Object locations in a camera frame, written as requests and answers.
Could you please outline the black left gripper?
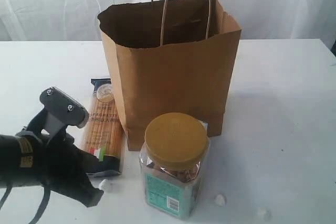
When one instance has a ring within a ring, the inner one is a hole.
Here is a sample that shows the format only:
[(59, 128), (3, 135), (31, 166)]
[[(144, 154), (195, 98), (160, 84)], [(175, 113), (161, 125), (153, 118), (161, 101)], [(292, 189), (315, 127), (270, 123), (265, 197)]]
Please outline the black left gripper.
[(47, 88), (39, 99), (44, 108), (16, 134), (33, 147), (33, 177), (51, 191), (86, 207), (96, 206), (103, 191), (92, 185), (85, 172), (83, 160), (88, 154), (66, 132), (68, 126), (83, 128), (89, 112), (57, 87)]

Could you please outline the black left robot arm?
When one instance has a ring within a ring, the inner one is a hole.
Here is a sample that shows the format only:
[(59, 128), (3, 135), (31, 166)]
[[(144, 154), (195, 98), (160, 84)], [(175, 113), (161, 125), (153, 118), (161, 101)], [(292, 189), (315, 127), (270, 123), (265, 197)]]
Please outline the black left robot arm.
[(83, 128), (89, 113), (56, 87), (39, 97), (43, 109), (16, 135), (1, 135), (1, 187), (41, 185), (93, 207), (103, 191), (93, 187), (86, 165), (95, 156), (82, 151), (67, 133), (68, 126)]

